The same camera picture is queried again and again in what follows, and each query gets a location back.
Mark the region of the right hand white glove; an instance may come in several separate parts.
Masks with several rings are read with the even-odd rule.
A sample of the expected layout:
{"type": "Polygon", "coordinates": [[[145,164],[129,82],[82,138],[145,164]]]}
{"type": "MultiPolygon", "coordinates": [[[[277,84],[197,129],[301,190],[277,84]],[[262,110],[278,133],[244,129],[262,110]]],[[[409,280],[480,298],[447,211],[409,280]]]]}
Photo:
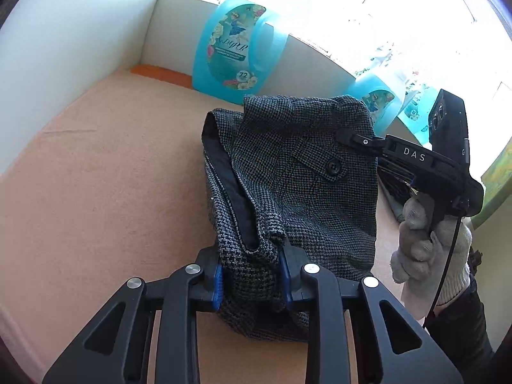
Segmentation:
{"type": "Polygon", "coordinates": [[[472,235],[450,215],[428,231],[426,212],[417,197],[405,202],[403,213],[399,246],[390,258],[390,268],[394,282],[404,286],[401,301],[405,308],[421,319],[436,306],[451,259],[456,259],[456,269],[467,263],[472,235]]]}

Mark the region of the right forearm dark sleeve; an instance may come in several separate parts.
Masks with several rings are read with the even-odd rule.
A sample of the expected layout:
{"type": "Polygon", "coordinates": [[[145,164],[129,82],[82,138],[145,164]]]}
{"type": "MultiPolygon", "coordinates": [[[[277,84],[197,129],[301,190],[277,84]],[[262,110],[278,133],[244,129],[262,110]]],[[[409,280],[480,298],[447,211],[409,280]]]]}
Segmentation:
{"type": "Polygon", "coordinates": [[[456,259],[451,259],[434,311],[426,319],[430,336],[465,383],[494,383],[499,376],[499,358],[490,344],[473,272],[481,261],[480,253],[469,252],[467,263],[456,269],[456,259]]]}

